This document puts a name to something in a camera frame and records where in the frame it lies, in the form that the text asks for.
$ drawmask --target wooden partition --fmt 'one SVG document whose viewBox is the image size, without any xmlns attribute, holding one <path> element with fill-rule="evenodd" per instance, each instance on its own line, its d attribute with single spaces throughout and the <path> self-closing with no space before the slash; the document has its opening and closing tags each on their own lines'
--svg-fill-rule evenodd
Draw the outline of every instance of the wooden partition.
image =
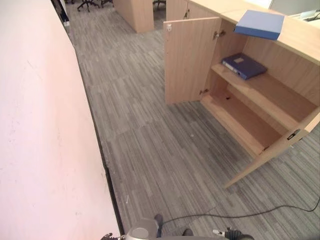
<svg viewBox="0 0 320 240">
<path fill-rule="evenodd" d="M 113 0 L 115 10 L 137 32 L 154 29 L 154 11 L 151 0 Z"/>
</svg>

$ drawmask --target office desk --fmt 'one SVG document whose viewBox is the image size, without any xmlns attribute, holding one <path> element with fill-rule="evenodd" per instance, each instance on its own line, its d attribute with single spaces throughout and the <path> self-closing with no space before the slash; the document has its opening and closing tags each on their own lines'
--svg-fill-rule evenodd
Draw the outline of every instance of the office desk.
<svg viewBox="0 0 320 240">
<path fill-rule="evenodd" d="M 137 32 L 154 29 L 154 9 L 152 0 L 113 0 L 115 10 Z"/>
<path fill-rule="evenodd" d="M 285 16 L 276 41 L 234 33 L 247 10 L 275 13 L 241 0 L 169 0 L 166 10 L 166 103 L 200 101 L 253 158 L 225 187 L 320 122 L 318 28 Z M 241 52 L 268 71 L 244 81 L 221 64 Z"/>
<path fill-rule="evenodd" d="M 310 25 L 315 26 L 316 28 L 320 29 L 320 19 L 309 21 Z"/>
</svg>

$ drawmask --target chair leg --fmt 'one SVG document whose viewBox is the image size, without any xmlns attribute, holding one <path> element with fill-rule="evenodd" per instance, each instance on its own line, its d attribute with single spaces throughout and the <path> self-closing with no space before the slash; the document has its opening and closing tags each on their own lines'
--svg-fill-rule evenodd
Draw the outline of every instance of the chair leg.
<svg viewBox="0 0 320 240">
<path fill-rule="evenodd" d="M 81 5 L 80 6 L 78 6 L 78 12 L 80 12 L 80 9 L 79 8 L 83 8 L 84 7 L 84 5 L 86 4 L 86 2 L 84 1 L 83 3 L 81 3 Z"/>
</svg>

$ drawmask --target blue folder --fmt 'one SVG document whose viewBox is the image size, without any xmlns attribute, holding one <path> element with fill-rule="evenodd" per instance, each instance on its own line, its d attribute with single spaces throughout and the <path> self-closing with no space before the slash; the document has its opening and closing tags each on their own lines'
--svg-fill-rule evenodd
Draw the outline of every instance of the blue folder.
<svg viewBox="0 0 320 240">
<path fill-rule="evenodd" d="M 281 33 L 284 19 L 285 16 L 279 14 L 247 10 L 235 26 L 234 32 L 277 40 Z"/>
</svg>

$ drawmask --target power cord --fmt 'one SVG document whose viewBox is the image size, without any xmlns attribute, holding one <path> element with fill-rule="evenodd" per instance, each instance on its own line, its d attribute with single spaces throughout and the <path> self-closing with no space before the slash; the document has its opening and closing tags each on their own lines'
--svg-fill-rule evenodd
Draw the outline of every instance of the power cord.
<svg viewBox="0 0 320 240">
<path fill-rule="evenodd" d="M 310 210 L 307 210 L 307 209 L 303 209 L 301 207 L 298 207 L 298 206 L 292 206 L 292 205 L 280 205 L 280 206 L 276 206 L 270 210 L 267 210 L 267 211 L 261 211 L 261 212 L 257 212 L 257 213 L 252 213 L 252 214 L 248 214 L 248 215 L 240 215 L 240 216 L 223 216 L 223 215 L 216 215 L 216 214 L 192 214 L 192 215 L 187 215 L 187 216 L 180 216 L 180 217 L 176 217 L 176 218 L 173 218 L 171 220 L 168 220 L 168 221 L 165 221 L 163 223 L 163 225 L 169 223 L 169 222 L 172 222 L 172 221 L 175 221 L 175 220 L 178 220 L 178 219 L 185 219 L 185 218 L 192 218 L 192 217 L 215 217 L 215 218 L 221 218 L 221 219 L 241 219 L 241 218 L 247 218 L 247 217 L 253 217 L 253 216 L 257 216 L 257 215 L 261 215 L 261 214 L 267 214 L 267 213 L 270 213 L 274 210 L 277 210 L 277 209 L 280 209 L 280 208 L 291 208 L 291 209 L 299 209 L 299 210 L 302 210 L 302 211 L 305 211 L 305 212 L 313 212 L 314 210 L 316 210 L 316 208 L 318 207 L 319 205 L 319 202 L 320 202 L 320 196 L 319 196 L 319 199 L 318 199 L 318 202 L 316 203 L 315 207 L 310 209 Z"/>
<path fill-rule="evenodd" d="M 317 18 L 319 15 L 320 15 L 320 12 L 319 12 L 317 15 L 315 15 L 315 17 L 307 18 L 306 21 L 307 21 L 307 22 L 314 21 L 314 20 L 316 20 L 316 18 Z"/>
</svg>

